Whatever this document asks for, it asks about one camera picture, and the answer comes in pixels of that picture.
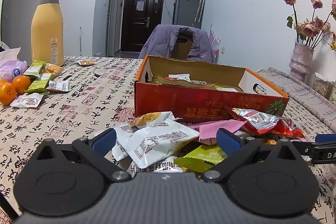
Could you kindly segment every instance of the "doorway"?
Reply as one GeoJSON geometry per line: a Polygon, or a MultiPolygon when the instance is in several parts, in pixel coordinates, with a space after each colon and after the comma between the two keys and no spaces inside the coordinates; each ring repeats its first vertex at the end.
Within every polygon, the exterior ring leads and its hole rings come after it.
{"type": "Polygon", "coordinates": [[[119,42],[119,39],[116,37],[118,8],[119,0],[109,0],[106,27],[106,55],[109,57],[114,56],[115,48],[119,49],[119,45],[116,45],[116,41],[119,42]]]}
{"type": "Polygon", "coordinates": [[[163,0],[125,0],[121,29],[121,51],[140,52],[161,24],[163,0]]]}

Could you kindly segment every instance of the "refrigerator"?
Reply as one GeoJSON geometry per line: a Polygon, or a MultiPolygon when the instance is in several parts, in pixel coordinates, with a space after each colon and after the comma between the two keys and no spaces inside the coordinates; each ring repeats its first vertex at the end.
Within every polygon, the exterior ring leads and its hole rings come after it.
{"type": "Polygon", "coordinates": [[[198,22],[198,16],[195,22],[199,3],[200,0],[175,0],[173,25],[184,25],[200,29],[203,14],[201,15],[201,20],[198,22]]]}

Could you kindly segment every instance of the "pink snack package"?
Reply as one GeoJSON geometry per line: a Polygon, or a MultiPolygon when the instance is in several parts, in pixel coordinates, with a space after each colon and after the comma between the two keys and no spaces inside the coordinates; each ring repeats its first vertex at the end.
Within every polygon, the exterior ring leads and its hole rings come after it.
{"type": "Polygon", "coordinates": [[[12,82],[13,79],[27,70],[27,62],[20,60],[9,60],[0,66],[0,79],[12,82]]]}
{"type": "Polygon", "coordinates": [[[199,142],[207,145],[214,145],[217,143],[216,135],[220,128],[224,128],[231,133],[235,133],[240,129],[245,122],[228,120],[228,121],[215,121],[215,122],[202,122],[188,126],[189,128],[199,131],[199,142]]]}

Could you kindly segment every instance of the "tangerine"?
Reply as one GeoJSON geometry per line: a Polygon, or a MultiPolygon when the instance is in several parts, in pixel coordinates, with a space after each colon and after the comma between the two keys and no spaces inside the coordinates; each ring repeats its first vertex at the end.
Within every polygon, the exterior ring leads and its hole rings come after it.
{"type": "Polygon", "coordinates": [[[13,84],[3,83],[0,85],[0,102],[4,106],[10,105],[16,97],[16,90],[13,84]]]}
{"type": "Polygon", "coordinates": [[[21,95],[25,93],[25,90],[29,88],[31,83],[30,78],[27,75],[18,75],[13,79],[12,84],[16,89],[16,94],[21,95]]]}
{"type": "Polygon", "coordinates": [[[0,79],[0,85],[2,85],[3,83],[8,83],[8,81],[6,79],[0,79]]]}

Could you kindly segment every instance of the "floor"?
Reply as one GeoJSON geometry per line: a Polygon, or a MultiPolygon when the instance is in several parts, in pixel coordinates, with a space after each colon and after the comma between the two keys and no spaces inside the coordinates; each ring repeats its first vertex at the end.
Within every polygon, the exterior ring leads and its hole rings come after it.
{"type": "Polygon", "coordinates": [[[114,56],[109,57],[119,57],[119,58],[133,58],[139,59],[139,52],[121,52],[120,50],[114,53],[114,56]]]}

